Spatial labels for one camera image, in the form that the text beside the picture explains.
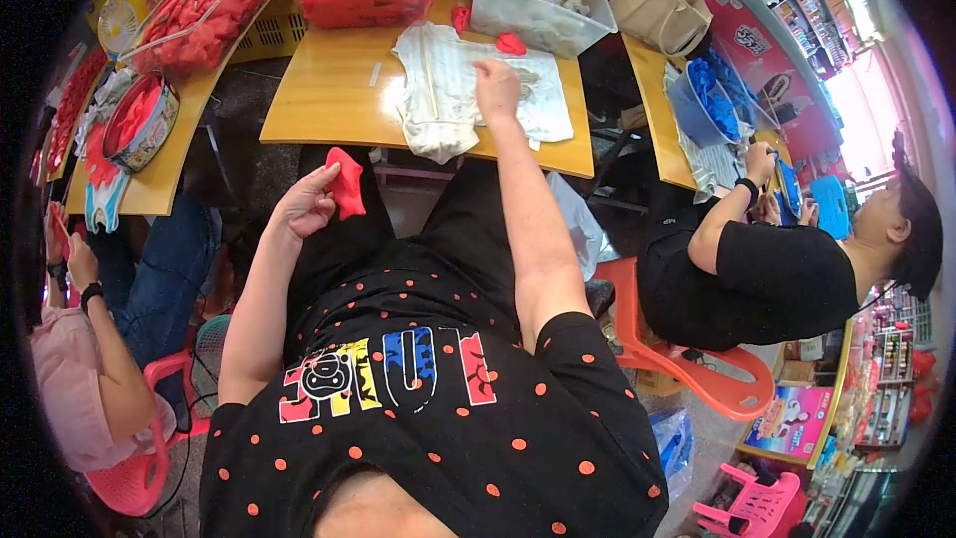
yellow fan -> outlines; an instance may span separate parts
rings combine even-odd
[[[146,0],[106,0],[97,21],[97,37],[111,60],[115,61],[136,38],[148,13]]]

orange plastic chair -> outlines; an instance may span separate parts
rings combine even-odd
[[[736,421],[757,419],[773,400],[773,375],[763,360],[735,347],[727,352],[703,352],[750,373],[747,382],[696,364],[681,353],[686,347],[659,342],[653,347],[640,340],[638,323],[637,258],[622,258],[597,265],[594,279],[611,281],[615,290],[615,332],[624,347],[617,364],[624,368],[653,370],[686,384],[712,408]]]
[[[192,378],[192,356],[189,350],[150,362],[142,375],[146,379],[146,384],[152,389],[158,380],[176,372],[183,373],[186,403],[191,404],[196,401],[196,395],[189,382]],[[107,507],[117,513],[137,517],[145,515],[149,509],[156,506],[157,501],[160,500],[162,486],[166,482],[166,474],[169,472],[169,448],[187,436],[209,432],[208,417],[199,417],[195,410],[190,412],[190,416],[192,430],[188,434],[174,432],[166,442],[156,441],[155,453],[131,457],[113,467],[83,474],[90,483],[90,487]],[[162,436],[158,416],[150,424],[149,429],[152,430],[154,437]],[[150,477],[154,466],[155,472]]]
[[[698,519],[697,524],[709,532],[728,538],[770,538],[800,489],[799,476],[783,472],[772,486],[765,486],[758,484],[754,476],[732,465],[721,463],[720,468],[744,484],[744,487],[727,511],[695,503],[694,512],[709,518]],[[744,533],[730,531],[730,517],[747,520]]]

hand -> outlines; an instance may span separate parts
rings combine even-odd
[[[66,268],[73,279],[73,286],[80,293],[100,278],[100,263],[79,233],[70,235],[70,261],[66,263]]]
[[[43,235],[47,241],[47,264],[52,266],[63,262],[63,243],[60,241],[56,230],[61,224],[66,225],[67,218],[63,207],[54,207],[54,203],[56,202],[50,202],[50,207],[47,208],[47,218],[43,229]],[[61,213],[61,216],[58,217],[59,221],[57,221],[57,212]]]
[[[812,197],[803,200],[803,209],[800,211],[800,224],[803,226],[817,226],[820,221],[820,205]]]
[[[756,205],[750,210],[750,215],[755,221],[780,226],[780,202],[777,201],[776,192],[759,197]]]
[[[478,80],[475,102],[484,125],[493,127],[500,121],[517,121],[521,82],[507,63],[495,60],[472,63]]]
[[[757,187],[766,185],[776,167],[776,154],[767,142],[757,142],[747,148],[747,178]]]
[[[326,192],[325,187],[339,176],[340,169],[341,164],[336,162],[300,178],[275,206],[269,226],[290,233],[298,242],[324,229],[336,212],[332,192]]]

polka dot t-shirt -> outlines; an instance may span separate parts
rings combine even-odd
[[[556,316],[532,356],[447,276],[384,269],[293,325],[302,357],[212,417],[203,536],[312,536],[323,493],[363,466],[459,536],[654,535],[654,435],[595,320]]]

tote bag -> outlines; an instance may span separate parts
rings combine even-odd
[[[711,27],[704,0],[611,0],[617,27],[657,46],[668,57],[683,57]]]

